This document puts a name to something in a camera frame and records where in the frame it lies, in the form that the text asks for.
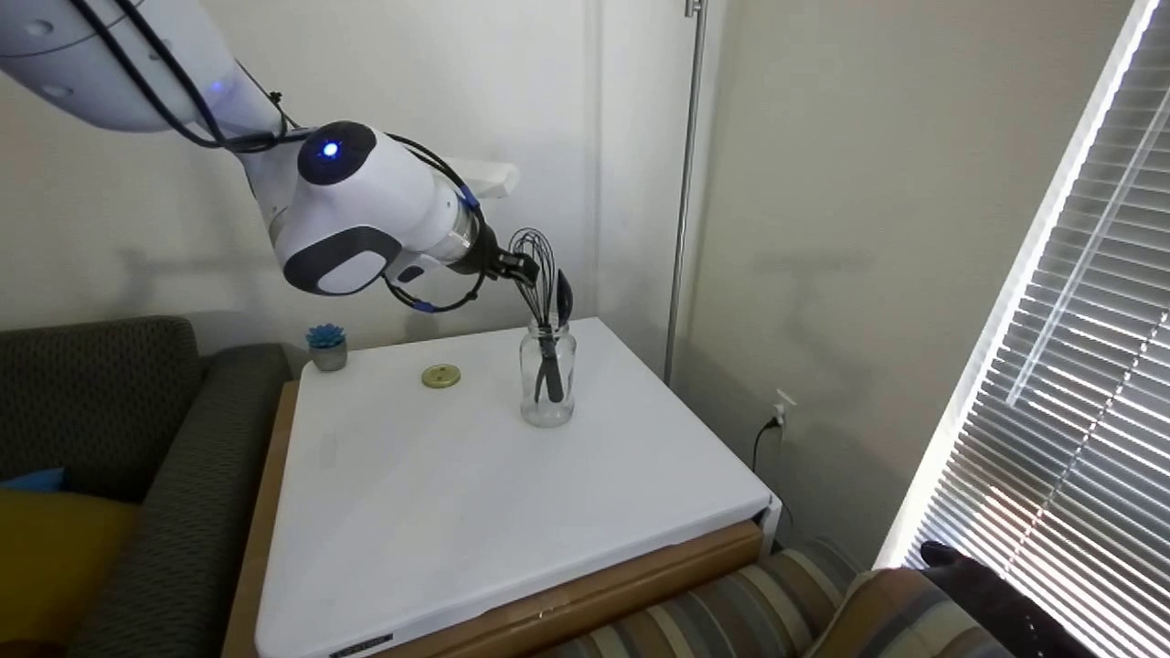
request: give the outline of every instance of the small round object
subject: small round object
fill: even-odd
[[[453,387],[453,384],[462,384],[462,368],[458,365],[430,365],[430,368],[425,368],[425,387]]]

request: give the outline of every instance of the white table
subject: white table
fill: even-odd
[[[397,646],[742,519],[771,541],[775,492],[597,318],[574,323],[574,419],[526,426],[518,336],[301,373],[261,655]],[[458,387],[419,387],[440,363]]]

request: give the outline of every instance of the patterned fabric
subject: patterned fabric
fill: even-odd
[[[554,658],[805,655],[828,625],[853,571],[828,547],[791,547],[657,608],[558,644]]]
[[[284,378],[282,346],[211,359],[141,499],[141,523],[69,655],[218,655]]]
[[[67,488],[141,499],[196,380],[181,318],[0,331],[0,477],[67,466]]]
[[[1009,658],[943,590],[916,571],[872,571],[853,585],[810,658]]]

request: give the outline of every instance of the window blinds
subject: window blinds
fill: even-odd
[[[983,559],[1101,655],[1170,655],[1170,5],[987,359],[911,544]]]

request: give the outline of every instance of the electrical outlet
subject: electrical outlet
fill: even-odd
[[[775,419],[785,419],[792,407],[798,407],[798,399],[785,395],[783,387],[775,387]]]

